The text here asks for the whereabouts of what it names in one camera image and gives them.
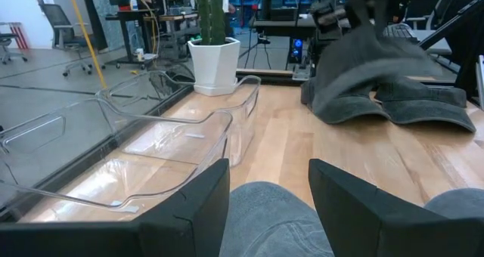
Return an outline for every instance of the office chair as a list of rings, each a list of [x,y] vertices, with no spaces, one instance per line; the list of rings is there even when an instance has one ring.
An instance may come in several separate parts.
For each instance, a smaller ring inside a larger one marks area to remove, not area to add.
[[[18,38],[14,33],[0,33],[0,46],[3,47],[4,54],[2,56],[2,63],[7,64],[7,60],[11,60],[12,57],[22,57],[23,61],[28,61],[23,53],[14,53],[8,50],[8,46],[12,43],[12,39]]]
[[[70,23],[66,14],[60,7],[60,5],[55,4],[43,4],[40,5],[41,9],[44,11],[48,22],[51,24],[54,30],[54,38],[52,39],[52,48],[61,49],[64,51],[76,51],[79,55],[79,60],[74,61],[66,65],[63,76],[68,76],[70,71],[74,68],[81,67],[88,75],[92,73],[92,64],[87,64],[81,57],[81,49],[88,46],[87,41],[83,37],[76,37],[74,35],[74,26]]]
[[[453,0],[439,0],[430,15],[407,18],[406,20],[408,22],[414,23],[414,29],[417,29],[418,22],[425,20],[427,21],[427,24],[425,26],[426,30],[438,29],[442,25],[444,16],[447,13],[447,10],[450,7],[452,1]]]

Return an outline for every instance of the white wall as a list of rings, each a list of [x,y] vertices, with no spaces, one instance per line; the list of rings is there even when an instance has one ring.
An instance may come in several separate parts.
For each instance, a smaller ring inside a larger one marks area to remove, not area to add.
[[[22,23],[23,34],[31,48],[52,48],[54,33],[47,18],[40,11],[37,0],[0,0],[0,22]],[[10,32],[7,26],[1,27],[0,31]]]
[[[89,25],[86,26],[86,30],[89,34],[92,34],[91,21],[89,20],[88,10],[85,7],[84,0],[76,0],[76,3],[77,7],[79,8],[79,12],[81,13],[82,20],[84,21],[84,23],[89,23]],[[67,15],[67,18],[69,18],[71,24],[79,22],[77,20],[76,11],[74,10],[73,3],[70,0],[54,0],[54,4],[60,5],[62,7],[62,10]],[[77,36],[82,36],[82,30],[80,27],[75,27],[74,32]]]

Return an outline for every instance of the black cable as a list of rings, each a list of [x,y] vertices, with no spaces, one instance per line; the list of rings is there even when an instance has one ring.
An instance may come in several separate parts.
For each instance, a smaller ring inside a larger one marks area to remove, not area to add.
[[[249,61],[250,49],[252,49],[252,48],[250,47],[250,42],[251,42],[251,41],[252,41],[252,30],[251,30],[251,28],[250,28],[250,26],[249,26],[249,51],[247,52],[247,59],[245,59],[244,69],[246,69],[246,68],[247,68],[247,61]]]
[[[300,8],[301,8],[301,0],[298,0],[298,3],[297,3],[297,14],[296,14],[296,22],[294,23],[294,31],[296,31],[297,23],[299,22],[299,11],[300,11]],[[289,63],[291,38],[292,37],[289,38],[289,52],[287,53],[287,57],[286,57],[286,70],[287,70],[287,64]]]
[[[271,62],[269,61],[269,53],[267,53],[267,48],[265,44],[264,44],[264,51],[265,51],[265,56],[267,57],[267,64],[269,65],[269,69],[272,70]]]
[[[256,45],[256,55],[254,56],[254,61],[252,62],[252,68],[256,65],[256,58],[257,58],[257,45]]]

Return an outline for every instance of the transparent acrylic container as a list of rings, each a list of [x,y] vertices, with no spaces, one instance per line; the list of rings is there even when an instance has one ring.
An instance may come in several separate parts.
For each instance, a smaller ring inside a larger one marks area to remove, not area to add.
[[[163,116],[193,120],[205,118],[216,110],[229,112],[234,119],[228,134],[230,148],[226,157],[230,159],[231,166],[236,166],[244,158],[255,133],[254,119],[260,83],[259,77],[246,76],[237,83],[232,94],[208,97],[192,92],[170,107]],[[162,71],[150,71],[101,90],[97,96],[121,112],[142,114],[144,110],[169,98],[174,92],[192,85],[192,82],[173,81]]]
[[[17,125],[0,133],[0,217],[131,220],[221,159],[231,121],[137,116],[92,98]]]

